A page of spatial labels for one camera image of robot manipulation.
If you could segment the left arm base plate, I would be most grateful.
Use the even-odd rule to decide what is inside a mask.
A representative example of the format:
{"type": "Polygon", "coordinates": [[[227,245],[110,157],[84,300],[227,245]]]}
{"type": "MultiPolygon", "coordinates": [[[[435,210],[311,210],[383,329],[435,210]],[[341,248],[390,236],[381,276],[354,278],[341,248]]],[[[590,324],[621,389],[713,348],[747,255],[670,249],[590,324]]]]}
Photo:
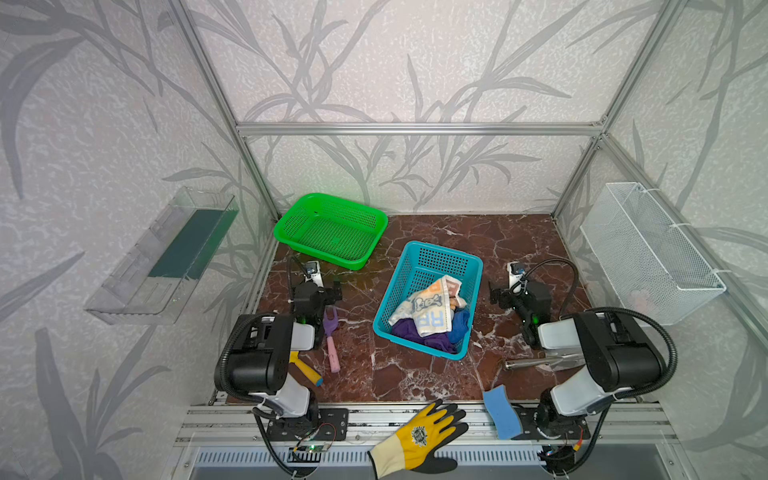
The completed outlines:
{"type": "Polygon", "coordinates": [[[310,409],[297,418],[270,420],[267,437],[271,441],[298,441],[309,437],[319,441],[343,441],[347,436],[350,411],[346,408],[310,409]]]}

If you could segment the rabbit print towel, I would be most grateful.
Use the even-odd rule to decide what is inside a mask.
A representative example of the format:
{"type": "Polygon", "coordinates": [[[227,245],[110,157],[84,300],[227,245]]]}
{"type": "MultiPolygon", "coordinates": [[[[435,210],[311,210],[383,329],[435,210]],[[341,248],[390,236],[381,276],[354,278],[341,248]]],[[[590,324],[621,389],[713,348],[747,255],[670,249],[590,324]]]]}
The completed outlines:
{"type": "Polygon", "coordinates": [[[415,321],[419,335],[448,333],[456,309],[463,309],[467,303],[459,296],[462,282],[444,275],[426,289],[411,294],[394,310],[388,322],[393,327],[403,318],[415,321]]]}

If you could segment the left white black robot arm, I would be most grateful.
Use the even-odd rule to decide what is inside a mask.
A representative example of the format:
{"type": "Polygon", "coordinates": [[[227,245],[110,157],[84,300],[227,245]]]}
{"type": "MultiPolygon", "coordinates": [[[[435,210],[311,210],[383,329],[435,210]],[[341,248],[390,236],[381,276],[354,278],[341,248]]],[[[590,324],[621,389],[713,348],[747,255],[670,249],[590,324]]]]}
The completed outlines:
{"type": "Polygon", "coordinates": [[[321,287],[309,280],[291,289],[290,311],[238,317],[217,361],[215,387],[253,406],[261,424],[313,430],[320,424],[314,393],[289,373],[291,356],[317,350],[326,308],[342,299],[338,281],[321,287]]]}

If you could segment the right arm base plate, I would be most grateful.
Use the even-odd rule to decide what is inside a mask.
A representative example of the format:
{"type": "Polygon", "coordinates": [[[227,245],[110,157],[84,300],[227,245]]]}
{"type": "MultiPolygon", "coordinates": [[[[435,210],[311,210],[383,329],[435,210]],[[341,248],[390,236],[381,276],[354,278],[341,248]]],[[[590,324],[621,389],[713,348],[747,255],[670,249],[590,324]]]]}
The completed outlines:
{"type": "Polygon", "coordinates": [[[514,405],[513,408],[522,429],[522,433],[515,436],[516,440],[577,443],[591,438],[585,416],[563,416],[547,407],[514,405]]]}

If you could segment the teal plastic basket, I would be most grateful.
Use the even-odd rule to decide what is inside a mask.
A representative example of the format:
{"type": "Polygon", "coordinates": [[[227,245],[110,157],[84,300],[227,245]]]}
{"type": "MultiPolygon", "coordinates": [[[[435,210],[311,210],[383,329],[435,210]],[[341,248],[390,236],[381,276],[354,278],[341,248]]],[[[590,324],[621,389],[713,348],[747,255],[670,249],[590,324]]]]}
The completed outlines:
{"type": "Polygon", "coordinates": [[[373,321],[376,335],[449,360],[468,351],[483,261],[424,242],[409,242],[373,321]]]}

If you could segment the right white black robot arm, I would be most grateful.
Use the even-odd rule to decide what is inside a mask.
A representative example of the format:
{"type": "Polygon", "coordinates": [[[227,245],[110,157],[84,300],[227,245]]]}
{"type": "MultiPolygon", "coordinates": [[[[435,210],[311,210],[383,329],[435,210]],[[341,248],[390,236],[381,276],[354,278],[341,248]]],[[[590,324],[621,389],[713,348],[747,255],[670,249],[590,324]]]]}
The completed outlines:
{"type": "Polygon", "coordinates": [[[544,355],[509,360],[504,368],[564,365],[577,372],[545,390],[533,419],[542,430],[602,414],[622,399],[643,396],[666,385],[677,370],[679,354],[666,329],[645,314],[622,307],[594,307],[553,321],[551,295],[539,282],[520,281],[490,288],[490,302],[513,310],[522,320],[523,340],[544,355]]]}

